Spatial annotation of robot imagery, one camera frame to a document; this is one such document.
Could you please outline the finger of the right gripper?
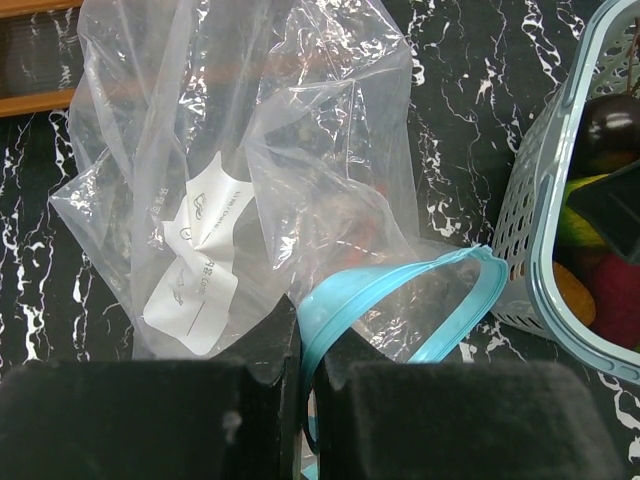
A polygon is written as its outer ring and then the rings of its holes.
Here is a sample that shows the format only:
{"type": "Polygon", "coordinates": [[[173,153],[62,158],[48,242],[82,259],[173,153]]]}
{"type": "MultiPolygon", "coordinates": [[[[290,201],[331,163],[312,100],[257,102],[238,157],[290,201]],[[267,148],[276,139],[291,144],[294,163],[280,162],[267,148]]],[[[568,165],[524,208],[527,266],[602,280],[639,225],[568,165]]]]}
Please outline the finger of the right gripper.
{"type": "Polygon", "coordinates": [[[639,161],[578,187],[567,206],[623,261],[639,263],[639,161]]]}

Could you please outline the magenta round fruit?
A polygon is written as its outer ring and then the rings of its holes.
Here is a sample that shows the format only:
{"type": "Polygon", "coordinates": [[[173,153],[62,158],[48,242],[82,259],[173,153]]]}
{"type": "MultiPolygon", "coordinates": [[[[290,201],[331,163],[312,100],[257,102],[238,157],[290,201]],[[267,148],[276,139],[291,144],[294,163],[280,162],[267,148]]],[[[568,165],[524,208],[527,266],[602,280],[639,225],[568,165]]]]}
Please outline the magenta round fruit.
{"type": "Polygon", "coordinates": [[[639,345],[639,267],[605,255],[593,271],[591,293],[596,303],[592,330],[634,350],[639,345]]]}

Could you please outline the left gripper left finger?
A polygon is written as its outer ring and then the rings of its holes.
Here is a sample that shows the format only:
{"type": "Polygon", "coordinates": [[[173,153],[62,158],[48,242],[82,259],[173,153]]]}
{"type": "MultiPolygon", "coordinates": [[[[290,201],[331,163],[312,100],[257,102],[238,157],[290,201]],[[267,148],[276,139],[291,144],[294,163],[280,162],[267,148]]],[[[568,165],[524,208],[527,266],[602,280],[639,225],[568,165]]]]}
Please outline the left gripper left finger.
{"type": "Polygon", "coordinates": [[[288,299],[209,360],[30,362],[1,384],[5,479],[296,479],[288,299]]]}

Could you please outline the light blue plastic basket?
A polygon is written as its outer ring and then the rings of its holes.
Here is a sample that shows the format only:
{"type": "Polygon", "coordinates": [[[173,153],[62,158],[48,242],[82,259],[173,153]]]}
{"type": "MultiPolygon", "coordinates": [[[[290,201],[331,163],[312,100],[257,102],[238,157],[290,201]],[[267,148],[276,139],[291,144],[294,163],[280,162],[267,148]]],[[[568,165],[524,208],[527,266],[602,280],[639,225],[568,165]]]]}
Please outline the light blue plastic basket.
{"type": "Polygon", "coordinates": [[[636,1],[605,1],[589,20],[567,80],[516,154],[492,240],[494,252],[509,267],[493,315],[633,384],[639,382],[638,353],[598,337],[573,315],[556,286],[552,253],[583,106],[599,94],[624,90],[615,71],[628,64],[630,29],[638,16],[636,1]]]}

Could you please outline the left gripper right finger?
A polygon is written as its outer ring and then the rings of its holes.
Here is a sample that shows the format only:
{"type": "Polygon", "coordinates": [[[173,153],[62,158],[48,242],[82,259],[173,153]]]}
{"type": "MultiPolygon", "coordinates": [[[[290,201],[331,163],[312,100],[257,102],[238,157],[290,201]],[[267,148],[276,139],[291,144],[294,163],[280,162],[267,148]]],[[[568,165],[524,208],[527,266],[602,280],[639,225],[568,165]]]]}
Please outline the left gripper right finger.
{"type": "Polygon", "coordinates": [[[358,333],[314,376],[321,479],[621,479],[586,386],[548,361],[398,364],[358,333]]]}

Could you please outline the blue-zipper clear bag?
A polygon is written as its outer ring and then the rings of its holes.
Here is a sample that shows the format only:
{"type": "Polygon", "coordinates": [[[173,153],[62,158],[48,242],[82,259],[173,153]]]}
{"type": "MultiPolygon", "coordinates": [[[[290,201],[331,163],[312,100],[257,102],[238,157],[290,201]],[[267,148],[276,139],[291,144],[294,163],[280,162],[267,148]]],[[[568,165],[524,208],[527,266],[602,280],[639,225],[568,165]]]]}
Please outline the blue-zipper clear bag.
{"type": "Polygon", "coordinates": [[[282,89],[256,109],[245,151],[273,270],[299,321],[301,381],[350,329],[384,355],[438,362],[500,296],[490,247],[418,238],[405,86],[282,89]]]}

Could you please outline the dark purple plum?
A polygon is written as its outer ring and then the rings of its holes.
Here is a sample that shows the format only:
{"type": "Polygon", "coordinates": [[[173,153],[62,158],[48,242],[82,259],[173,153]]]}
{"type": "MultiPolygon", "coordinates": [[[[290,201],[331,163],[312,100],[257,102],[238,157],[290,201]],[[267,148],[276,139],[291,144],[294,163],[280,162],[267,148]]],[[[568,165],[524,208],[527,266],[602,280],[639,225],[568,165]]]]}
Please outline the dark purple plum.
{"type": "Polygon", "coordinates": [[[638,159],[639,99],[611,94],[589,100],[574,148],[578,174],[608,174],[638,159]]]}

